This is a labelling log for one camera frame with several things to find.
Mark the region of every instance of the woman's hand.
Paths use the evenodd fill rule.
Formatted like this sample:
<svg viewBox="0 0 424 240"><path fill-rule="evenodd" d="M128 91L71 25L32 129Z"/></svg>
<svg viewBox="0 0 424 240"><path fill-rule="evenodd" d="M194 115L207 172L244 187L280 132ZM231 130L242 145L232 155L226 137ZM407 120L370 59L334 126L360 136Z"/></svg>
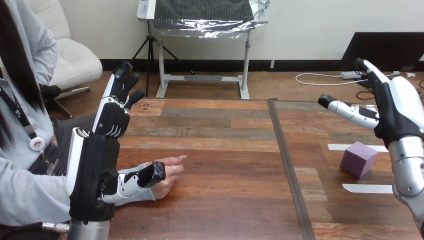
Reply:
<svg viewBox="0 0 424 240"><path fill-rule="evenodd" d="M156 160L165 164L166 178L150 188L154 199L163 199L170 192L172 186L184 171L182 160L185 158L187 158L187 156L167 157Z"/></svg>

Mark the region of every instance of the chair leg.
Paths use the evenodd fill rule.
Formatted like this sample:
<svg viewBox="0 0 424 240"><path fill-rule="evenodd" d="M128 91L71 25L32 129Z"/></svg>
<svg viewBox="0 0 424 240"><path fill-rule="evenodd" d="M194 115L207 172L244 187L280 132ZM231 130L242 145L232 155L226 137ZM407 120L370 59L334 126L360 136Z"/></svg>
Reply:
<svg viewBox="0 0 424 240"><path fill-rule="evenodd" d="M71 96L71 95L82 93L82 92L89 92L89 91L90 91L89 86L81 87L81 88L77 88L77 89L74 89L74 90L71 90L71 91L63 92L59 96L57 96L56 99L61 99L61 98L67 97L67 96Z"/></svg>
<svg viewBox="0 0 424 240"><path fill-rule="evenodd" d="M72 114L62 104L60 104L58 100L54 98L53 102L60 108L60 110L62 110L62 112L64 112L68 117L72 118Z"/></svg>

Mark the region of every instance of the white wall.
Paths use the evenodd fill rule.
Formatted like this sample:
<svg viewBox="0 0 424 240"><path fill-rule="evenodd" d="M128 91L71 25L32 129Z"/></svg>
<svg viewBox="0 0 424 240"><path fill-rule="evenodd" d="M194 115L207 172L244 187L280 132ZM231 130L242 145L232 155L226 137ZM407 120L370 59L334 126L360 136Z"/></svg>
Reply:
<svg viewBox="0 0 424 240"><path fill-rule="evenodd" d="M72 38L100 59L129 59L146 39L146 23L136 17L138 0L60 2ZM269 16L252 33L253 60L339 60L355 32L424 32L424 0L271 0ZM244 41L163 42L181 59L239 60ZM145 50L139 58L147 58Z"/></svg>

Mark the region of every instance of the ring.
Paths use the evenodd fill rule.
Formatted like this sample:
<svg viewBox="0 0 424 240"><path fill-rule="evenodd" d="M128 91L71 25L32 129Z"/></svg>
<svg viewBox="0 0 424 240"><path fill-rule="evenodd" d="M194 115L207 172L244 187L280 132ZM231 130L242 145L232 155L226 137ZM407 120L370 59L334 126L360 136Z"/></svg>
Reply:
<svg viewBox="0 0 424 240"><path fill-rule="evenodd" d="M174 176L175 175L175 166L174 165L171 165L172 167L173 167L173 174L171 175L171 176Z"/></svg>

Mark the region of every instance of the woman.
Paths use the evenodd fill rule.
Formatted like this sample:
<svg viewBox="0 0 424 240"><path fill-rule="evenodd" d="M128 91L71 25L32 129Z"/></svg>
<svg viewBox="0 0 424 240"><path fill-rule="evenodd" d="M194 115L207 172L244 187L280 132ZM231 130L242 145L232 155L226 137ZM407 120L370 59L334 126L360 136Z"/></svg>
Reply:
<svg viewBox="0 0 424 240"><path fill-rule="evenodd" d="M0 98L0 225L21 226L40 221L58 223L70 219L66 177L32 171L38 161L56 158L46 156L48 149L56 143L55 133L59 134L59 156L67 156L67 152L63 154L68 151L66 144L61 143L70 140L63 139L61 132L69 127L90 130L93 124L93 117L89 116L58 122L57 129L52 126L38 84L48 85L52 78L57 61L55 45L53 34L41 24L25 0L0 0L0 93L6 93L4 98L9 97L12 105L21 106L28 126L35 131L31 133L28 126L24 128L21 116L7 104L7 100ZM30 146L31 134L45 142L45 155ZM159 160L167 165L166 175L170 177L136 199L164 198L182 173L181 160L184 158ZM146 163L141 164L137 169L145 166Z"/></svg>

